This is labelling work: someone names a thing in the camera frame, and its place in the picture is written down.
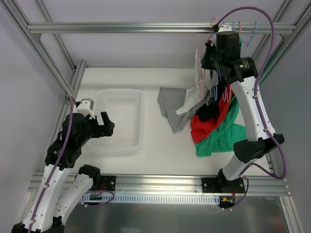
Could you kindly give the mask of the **pink wire hanger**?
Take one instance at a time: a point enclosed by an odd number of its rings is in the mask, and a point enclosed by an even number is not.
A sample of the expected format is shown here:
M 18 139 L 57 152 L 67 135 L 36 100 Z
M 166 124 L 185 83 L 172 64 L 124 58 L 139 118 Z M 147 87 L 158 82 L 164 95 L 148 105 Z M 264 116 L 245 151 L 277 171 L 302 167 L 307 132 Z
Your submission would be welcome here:
M 207 43 L 210 38 L 212 37 L 213 32 L 210 33 L 209 37 L 204 36 L 204 43 Z M 199 81 L 199 93 L 200 98 L 203 98 L 207 94 L 206 86 L 205 86 L 205 77 L 206 77 L 206 70 L 201 66 L 201 73 L 202 77 Z

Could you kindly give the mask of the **grey tank top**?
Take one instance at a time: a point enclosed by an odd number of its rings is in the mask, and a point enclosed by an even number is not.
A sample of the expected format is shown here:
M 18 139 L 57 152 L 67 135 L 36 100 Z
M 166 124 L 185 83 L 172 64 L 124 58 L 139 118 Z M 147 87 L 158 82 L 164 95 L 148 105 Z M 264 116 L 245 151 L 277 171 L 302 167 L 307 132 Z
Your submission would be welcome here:
M 187 123 L 192 120 L 196 111 L 204 104 L 207 103 L 208 99 L 213 96 L 212 91 L 212 81 L 210 80 L 210 93 L 196 104 L 188 112 L 177 115 L 175 111 L 183 106 L 184 99 L 186 95 L 186 90 L 184 88 L 170 88 L 161 87 L 157 96 L 157 103 L 159 104 L 161 115 L 167 118 L 169 126 L 173 133 L 180 132 L 184 129 Z

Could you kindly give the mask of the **blue hanger with grey top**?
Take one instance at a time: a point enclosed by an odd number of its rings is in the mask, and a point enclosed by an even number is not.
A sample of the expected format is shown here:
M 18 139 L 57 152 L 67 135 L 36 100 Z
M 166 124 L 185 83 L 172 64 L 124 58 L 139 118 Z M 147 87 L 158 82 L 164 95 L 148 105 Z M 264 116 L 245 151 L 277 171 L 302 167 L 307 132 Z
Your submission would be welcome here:
M 220 71 L 212 70 L 210 72 L 210 77 L 212 81 L 214 100 L 216 101 L 218 99 L 218 84 L 222 82 Z

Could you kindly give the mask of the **white tank top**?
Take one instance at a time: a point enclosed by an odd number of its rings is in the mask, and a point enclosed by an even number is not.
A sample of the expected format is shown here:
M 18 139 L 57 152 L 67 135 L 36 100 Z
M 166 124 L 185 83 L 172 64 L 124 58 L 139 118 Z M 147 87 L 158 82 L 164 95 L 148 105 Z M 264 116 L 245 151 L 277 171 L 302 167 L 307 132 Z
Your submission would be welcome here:
M 200 78 L 202 77 L 202 73 L 201 73 L 202 64 L 201 64 L 201 57 L 200 57 L 198 49 L 196 49 L 194 58 L 195 58 L 195 61 L 194 61 L 194 87 L 186 90 L 186 95 L 185 95 L 183 106 L 175 111 L 175 113 L 177 115 L 181 115 L 181 114 L 188 112 L 196 104 L 198 104 L 201 100 L 203 100 L 205 97 L 207 97 L 207 95 L 210 93 L 210 88 L 211 88 L 210 75 L 209 75 L 209 72 L 206 71 L 205 86 L 206 86 L 207 94 L 203 98 L 200 98 L 199 81 L 200 81 Z

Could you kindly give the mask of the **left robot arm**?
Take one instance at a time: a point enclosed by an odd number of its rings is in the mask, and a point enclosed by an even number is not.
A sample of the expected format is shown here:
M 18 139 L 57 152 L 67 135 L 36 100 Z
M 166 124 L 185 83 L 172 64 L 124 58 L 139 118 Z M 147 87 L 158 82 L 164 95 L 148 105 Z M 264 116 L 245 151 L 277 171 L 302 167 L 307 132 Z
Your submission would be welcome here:
M 70 113 L 63 130 L 47 150 L 43 178 L 33 205 L 24 220 L 13 226 L 14 233 L 62 233 L 65 224 L 80 199 L 89 191 L 104 191 L 99 168 L 84 165 L 78 170 L 73 184 L 60 196 L 82 147 L 93 138 L 112 136 L 115 124 L 107 112 L 101 112 L 103 124 L 96 117 Z

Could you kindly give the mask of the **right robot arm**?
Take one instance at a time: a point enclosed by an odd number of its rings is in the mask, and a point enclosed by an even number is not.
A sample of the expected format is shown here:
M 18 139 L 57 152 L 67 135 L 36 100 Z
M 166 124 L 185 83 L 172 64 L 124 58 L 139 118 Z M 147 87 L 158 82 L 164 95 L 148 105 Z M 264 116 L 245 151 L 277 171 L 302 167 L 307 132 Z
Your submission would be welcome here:
M 284 143 L 264 108 L 256 83 L 258 72 L 252 58 L 241 57 L 240 37 L 235 31 L 217 32 L 206 43 L 205 65 L 218 71 L 233 91 L 246 127 L 246 139 L 233 146 L 234 156 L 210 181 L 202 181 L 204 192 L 229 193 L 240 188 L 242 174 L 256 160 Z

